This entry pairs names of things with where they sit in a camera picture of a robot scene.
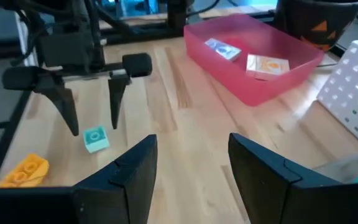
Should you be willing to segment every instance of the pink plastic tray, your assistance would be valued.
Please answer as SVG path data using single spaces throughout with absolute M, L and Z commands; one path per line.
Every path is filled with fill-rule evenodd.
M 235 61 L 221 57 L 204 43 L 215 38 L 242 50 Z M 187 54 L 242 102 L 257 106 L 305 81 L 324 53 L 275 28 L 235 14 L 185 27 Z M 271 81 L 247 75 L 247 56 L 255 54 L 287 59 L 290 71 Z

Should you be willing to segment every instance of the wooden table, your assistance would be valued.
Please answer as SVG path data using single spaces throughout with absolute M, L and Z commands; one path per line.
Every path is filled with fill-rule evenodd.
M 250 107 L 187 57 L 182 38 L 105 48 L 108 62 L 137 52 L 151 55 L 154 70 L 127 87 L 117 130 L 111 126 L 105 78 L 67 85 L 80 130 L 103 125 L 110 148 L 89 154 L 82 135 L 72 136 L 52 103 L 32 94 L 0 177 L 34 152 L 50 163 L 43 185 L 70 186 L 155 133 L 158 171 L 149 223 L 235 224 L 247 215 L 231 174 L 229 133 L 241 133 L 310 168 L 358 154 L 358 140 L 315 101 L 329 67 Z

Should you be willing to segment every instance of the orange lego brick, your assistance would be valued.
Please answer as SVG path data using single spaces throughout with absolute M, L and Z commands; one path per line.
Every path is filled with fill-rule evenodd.
M 0 182 L 0 188 L 36 187 L 49 170 L 49 162 L 36 154 L 29 154 Z

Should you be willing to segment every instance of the white perforated panel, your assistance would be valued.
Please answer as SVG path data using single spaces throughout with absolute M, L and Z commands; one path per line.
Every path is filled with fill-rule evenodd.
M 358 40 L 342 56 L 317 98 L 358 138 Z

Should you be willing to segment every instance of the small box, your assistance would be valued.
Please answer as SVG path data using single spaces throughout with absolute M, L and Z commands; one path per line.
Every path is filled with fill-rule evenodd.
M 248 74 L 259 80 L 273 80 L 290 70 L 288 60 L 249 54 L 247 58 Z
M 225 44 L 224 42 L 218 41 L 214 38 L 211 38 L 205 42 L 206 45 L 214 49 L 216 53 L 221 55 L 227 60 L 235 60 L 241 53 L 241 50 L 237 47 L 233 47 L 229 44 Z
M 99 151 L 110 146 L 103 126 L 84 131 L 84 143 L 89 153 Z

